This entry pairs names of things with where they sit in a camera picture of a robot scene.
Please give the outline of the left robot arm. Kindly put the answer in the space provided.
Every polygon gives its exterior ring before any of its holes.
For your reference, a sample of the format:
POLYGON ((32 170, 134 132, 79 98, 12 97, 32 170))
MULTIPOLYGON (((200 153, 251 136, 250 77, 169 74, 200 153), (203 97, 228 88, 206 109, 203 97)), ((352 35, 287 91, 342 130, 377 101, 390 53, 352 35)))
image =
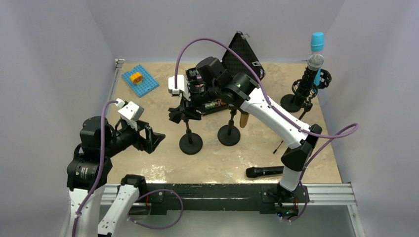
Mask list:
POLYGON ((112 169, 111 158, 130 146, 152 153, 165 135, 155 133, 149 123, 138 120, 131 127, 123 119, 120 130, 115 130, 106 118, 95 116, 83 122, 81 143, 74 150, 67 167, 67 187, 71 200, 71 237, 115 237, 134 202, 147 197, 145 178, 126 175, 122 179, 117 200, 108 214, 99 220, 100 204, 107 176, 112 169))

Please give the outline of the black microphone orange end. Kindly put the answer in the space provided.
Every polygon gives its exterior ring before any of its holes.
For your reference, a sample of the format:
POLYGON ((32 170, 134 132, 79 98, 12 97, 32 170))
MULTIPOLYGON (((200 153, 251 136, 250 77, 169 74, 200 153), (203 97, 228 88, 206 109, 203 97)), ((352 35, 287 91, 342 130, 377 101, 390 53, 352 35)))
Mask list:
POLYGON ((258 178, 261 176, 280 175, 283 173, 284 166, 271 167, 250 167, 246 169, 246 176, 248 178, 258 178))

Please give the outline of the black round-base mic stand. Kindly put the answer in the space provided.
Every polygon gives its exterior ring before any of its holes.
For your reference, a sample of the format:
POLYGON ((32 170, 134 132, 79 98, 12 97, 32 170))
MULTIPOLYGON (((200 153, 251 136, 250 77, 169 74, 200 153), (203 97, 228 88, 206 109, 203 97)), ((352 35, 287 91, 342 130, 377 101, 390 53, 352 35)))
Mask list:
POLYGON ((179 147, 187 155, 197 154, 203 147, 203 140, 199 134, 192 132, 189 120, 182 121, 186 125, 186 131, 179 140, 179 147))

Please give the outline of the gold microphone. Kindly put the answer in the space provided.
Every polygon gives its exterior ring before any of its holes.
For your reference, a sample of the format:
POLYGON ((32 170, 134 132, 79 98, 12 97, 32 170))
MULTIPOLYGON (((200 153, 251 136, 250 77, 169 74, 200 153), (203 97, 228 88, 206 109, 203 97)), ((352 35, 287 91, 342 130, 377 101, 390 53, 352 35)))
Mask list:
POLYGON ((242 111, 240 115, 239 126, 245 128, 249 120, 249 113, 242 111))

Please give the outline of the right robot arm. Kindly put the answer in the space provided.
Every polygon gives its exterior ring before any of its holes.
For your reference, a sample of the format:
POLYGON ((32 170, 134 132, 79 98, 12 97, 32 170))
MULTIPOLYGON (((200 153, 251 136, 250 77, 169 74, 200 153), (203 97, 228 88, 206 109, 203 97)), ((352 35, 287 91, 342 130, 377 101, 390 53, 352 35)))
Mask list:
POLYGON ((176 123, 185 116, 199 120, 198 108, 214 99, 221 99, 234 110, 254 116, 287 145, 281 157, 284 170, 277 194, 284 201, 295 197, 303 169, 322 128, 294 117, 273 101, 254 77, 229 72, 216 57, 205 58, 196 65, 196 70, 203 81, 203 90, 195 91, 192 82, 184 75, 175 74, 168 78, 168 92, 181 98, 178 107, 169 109, 169 119, 176 123))

